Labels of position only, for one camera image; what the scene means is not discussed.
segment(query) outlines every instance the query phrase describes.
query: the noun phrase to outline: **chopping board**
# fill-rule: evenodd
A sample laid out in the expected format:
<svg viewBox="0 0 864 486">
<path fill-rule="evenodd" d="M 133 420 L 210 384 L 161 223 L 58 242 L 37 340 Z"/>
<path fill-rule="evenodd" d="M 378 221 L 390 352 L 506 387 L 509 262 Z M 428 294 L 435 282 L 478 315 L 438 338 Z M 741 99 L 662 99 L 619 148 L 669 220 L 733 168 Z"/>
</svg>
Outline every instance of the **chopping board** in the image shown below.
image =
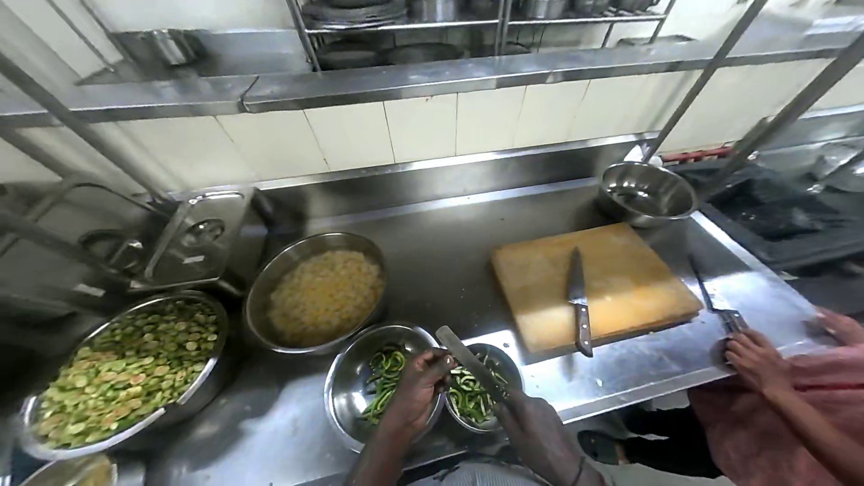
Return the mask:
<svg viewBox="0 0 864 486">
<path fill-rule="evenodd" d="M 532 353 L 575 342 L 575 312 L 566 293 L 576 246 L 595 346 L 687 321 L 702 308 L 625 223 L 514 243 L 495 250 L 492 265 Z"/>
</svg>

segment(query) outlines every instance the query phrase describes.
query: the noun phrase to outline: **kitchen knife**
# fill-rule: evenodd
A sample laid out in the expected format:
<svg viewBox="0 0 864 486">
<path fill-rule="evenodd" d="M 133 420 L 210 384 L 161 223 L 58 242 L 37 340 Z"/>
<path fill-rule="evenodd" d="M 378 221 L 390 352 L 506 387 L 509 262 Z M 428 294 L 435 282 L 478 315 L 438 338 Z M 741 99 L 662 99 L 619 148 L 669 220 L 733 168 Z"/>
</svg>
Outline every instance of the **kitchen knife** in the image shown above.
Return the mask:
<svg viewBox="0 0 864 486">
<path fill-rule="evenodd" d="M 483 363 L 477 359 L 477 356 L 462 344 L 462 341 L 456 337 L 456 334 L 448 326 L 438 328 L 435 335 L 441 340 L 444 348 L 453 353 L 454 358 L 474 375 L 474 378 L 485 388 L 489 396 L 492 397 L 492 400 L 501 404 L 506 403 L 507 392 L 504 390 L 504 387 L 498 383 L 498 380 L 495 380 L 489 368 L 483 366 Z"/>
<path fill-rule="evenodd" d="M 576 312 L 576 349 L 587 357 L 594 356 L 591 348 L 591 319 L 588 316 L 588 297 L 585 295 L 585 272 L 582 270 L 582 254 L 573 249 L 570 256 L 570 275 L 567 279 L 567 301 Z"/>
<path fill-rule="evenodd" d="M 716 314 L 723 321 L 730 333 L 749 329 L 750 326 L 747 324 L 747 321 L 717 291 L 714 282 L 705 281 L 693 255 L 689 256 L 689 260 L 690 267 L 693 268 L 693 274 L 696 276 L 696 282 L 699 283 L 699 289 L 702 290 L 702 298 L 705 299 L 705 305 L 708 307 L 708 310 Z"/>
</svg>

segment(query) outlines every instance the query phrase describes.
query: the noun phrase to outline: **black stove top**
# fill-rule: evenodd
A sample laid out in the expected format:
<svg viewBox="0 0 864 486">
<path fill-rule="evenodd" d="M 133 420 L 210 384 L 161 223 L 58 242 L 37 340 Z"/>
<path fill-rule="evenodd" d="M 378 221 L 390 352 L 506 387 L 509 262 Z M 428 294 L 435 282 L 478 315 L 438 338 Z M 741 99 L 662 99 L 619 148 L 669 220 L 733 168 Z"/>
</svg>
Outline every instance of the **black stove top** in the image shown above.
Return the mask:
<svg viewBox="0 0 864 486">
<path fill-rule="evenodd" d="M 699 188 L 724 163 L 683 165 L 675 171 Z M 839 191 L 811 194 L 806 190 L 810 184 L 752 164 L 732 175 L 700 209 L 775 270 L 864 251 L 864 207 L 857 214 L 850 210 L 855 205 L 844 203 Z M 859 200 L 861 195 L 845 198 Z"/>
</svg>

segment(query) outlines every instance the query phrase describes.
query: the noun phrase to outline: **hand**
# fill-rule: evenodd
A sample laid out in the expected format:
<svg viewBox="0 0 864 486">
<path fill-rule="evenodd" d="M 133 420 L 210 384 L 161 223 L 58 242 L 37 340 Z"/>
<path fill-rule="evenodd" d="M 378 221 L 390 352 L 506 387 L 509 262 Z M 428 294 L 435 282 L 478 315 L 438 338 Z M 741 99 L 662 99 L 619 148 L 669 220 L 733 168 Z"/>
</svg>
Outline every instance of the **hand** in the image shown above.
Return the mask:
<svg viewBox="0 0 864 486">
<path fill-rule="evenodd" d="M 864 328 L 852 317 L 837 314 L 823 307 L 816 307 L 819 316 L 816 324 L 825 328 L 843 346 L 864 344 Z"/>
<path fill-rule="evenodd" d="M 758 331 L 747 329 L 732 334 L 726 345 L 726 359 L 756 393 L 764 396 L 792 390 L 789 362 Z"/>
<path fill-rule="evenodd" d="M 435 404 L 433 398 L 450 386 L 453 368 L 456 360 L 444 349 L 427 349 L 411 356 L 378 428 L 405 434 L 409 443 L 414 440 L 426 428 Z"/>
<path fill-rule="evenodd" d="M 580 468 L 586 477 L 591 467 L 581 460 L 555 408 L 519 389 L 507 391 L 508 406 L 495 404 L 494 411 L 522 462 L 555 486 L 571 486 Z"/>
</svg>

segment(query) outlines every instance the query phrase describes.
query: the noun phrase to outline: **pink cloth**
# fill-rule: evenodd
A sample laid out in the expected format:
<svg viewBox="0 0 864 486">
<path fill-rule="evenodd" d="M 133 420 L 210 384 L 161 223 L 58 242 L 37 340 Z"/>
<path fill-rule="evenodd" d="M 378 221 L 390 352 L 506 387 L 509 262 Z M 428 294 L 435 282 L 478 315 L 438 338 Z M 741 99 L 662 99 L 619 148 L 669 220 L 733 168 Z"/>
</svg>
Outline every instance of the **pink cloth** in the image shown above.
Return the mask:
<svg viewBox="0 0 864 486">
<path fill-rule="evenodd" d="M 864 345 L 795 356 L 790 362 L 792 382 L 804 399 L 864 445 Z M 737 377 L 693 388 L 689 398 L 705 427 L 711 456 L 736 485 L 840 485 Z"/>
</svg>

